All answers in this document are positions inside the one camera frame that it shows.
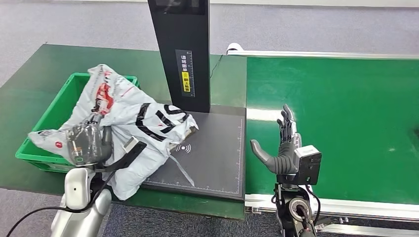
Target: white plastic bag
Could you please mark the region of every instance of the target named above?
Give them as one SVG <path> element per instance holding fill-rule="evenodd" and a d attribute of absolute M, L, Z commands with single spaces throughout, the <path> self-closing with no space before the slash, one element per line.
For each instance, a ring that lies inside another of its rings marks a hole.
<path fill-rule="evenodd" d="M 83 122 L 92 112 L 103 114 L 100 127 L 112 126 L 114 148 L 105 166 L 118 161 L 125 154 L 123 146 L 131 136 L 147 144 L 132 164 L 118 170 L 109 182 L 115 195 L 126 200 L 166 162 L 170 150 L 198 126 L 190 114 L 175 106 L 157 103 L 107 65 L 98 65 L 88 72 L 90 79 L 68 121 L 59 130 L 31 132 L 29 138 L 36 146 L 70 161 L 65 129 Z"/>

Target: screen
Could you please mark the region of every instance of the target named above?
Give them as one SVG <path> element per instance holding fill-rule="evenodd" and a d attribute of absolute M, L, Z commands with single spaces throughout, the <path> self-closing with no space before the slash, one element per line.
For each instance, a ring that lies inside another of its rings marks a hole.
<path fill-rule="evenodd" d="M 155 10 L 164 14 L 205 14 L 205 0 L 153 0 Z"/>

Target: green crate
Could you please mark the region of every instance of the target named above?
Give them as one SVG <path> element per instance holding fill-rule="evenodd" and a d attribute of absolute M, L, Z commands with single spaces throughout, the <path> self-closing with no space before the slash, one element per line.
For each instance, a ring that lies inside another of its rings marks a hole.
<path fill-rule="evenodd" d="M 89 78 L 90 74 L 88 73 L 71 74 L 32 131 L 58 129 L 65 123 L 71 116 Z M 125 76 L 125 78 L 139 87 L 137 77 Z M 62 156 L 38 148 L 29 138 L 26 138 L 17 150 L 16 158 L 31 163 L 44 171 L 68 172 L 74 167 Z"/>

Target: gray carpet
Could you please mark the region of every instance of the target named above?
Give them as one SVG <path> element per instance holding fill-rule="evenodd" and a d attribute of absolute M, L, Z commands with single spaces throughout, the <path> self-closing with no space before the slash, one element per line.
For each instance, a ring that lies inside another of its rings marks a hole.
<path fill-rule="evenodd" d="M 419 9 L 211 5 L 210 47 L 419 54 Z M 0 0 L 0 86 L 43 44 L 158 50 L 146 3 Z M 60 197 L 0 189 L 0 237 L 25 213 Z M 15 237 L 48 236 L 54 212 Z M 115 205 L 103 236 L 276 236 L 271 214 L 246 221 Z"/>

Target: red graphic on bag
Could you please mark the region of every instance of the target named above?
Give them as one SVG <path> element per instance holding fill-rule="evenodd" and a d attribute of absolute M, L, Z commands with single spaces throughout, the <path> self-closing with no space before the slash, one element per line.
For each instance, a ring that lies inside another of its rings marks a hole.
<path fill-rule="evenodd" d="M 110 74 L 111 72 L 104 72 L 105 82 L 102 83 L 97 90 L 96 102 L 94 108 L 91 110 L 92 112 L 98 112 L 101 115 L 105 115 L 109 113 L 114 104 L 114 99 L 109 96 L 109 89 L 111 87 L 107 84 L 107 81 L 109 80 L 108 75 Z"/>

